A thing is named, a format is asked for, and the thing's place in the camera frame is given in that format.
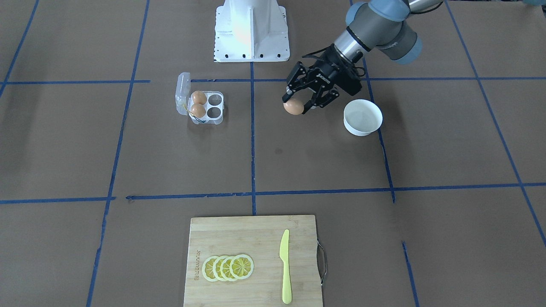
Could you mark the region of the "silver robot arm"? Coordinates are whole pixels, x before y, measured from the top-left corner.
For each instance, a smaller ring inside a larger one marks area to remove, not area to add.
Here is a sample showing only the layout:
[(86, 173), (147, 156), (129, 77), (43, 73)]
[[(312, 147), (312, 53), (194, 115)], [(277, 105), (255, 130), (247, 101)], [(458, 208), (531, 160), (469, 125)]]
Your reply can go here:
[(357, 67), (377, 49), (391, 61), (409, 64), (422, 51), (422, 41), (408, 25), (411, 16), (432, 12), (441, 0), (371, 0), (354, 3), (346, 14), (343, 33), (328, 47), (304, 55), (314, 64), (298, 61), (289, 73), (282, 103), (293, 115), (326, 107), (340, 91), (354, 96), (362, 89), (365, 68)]

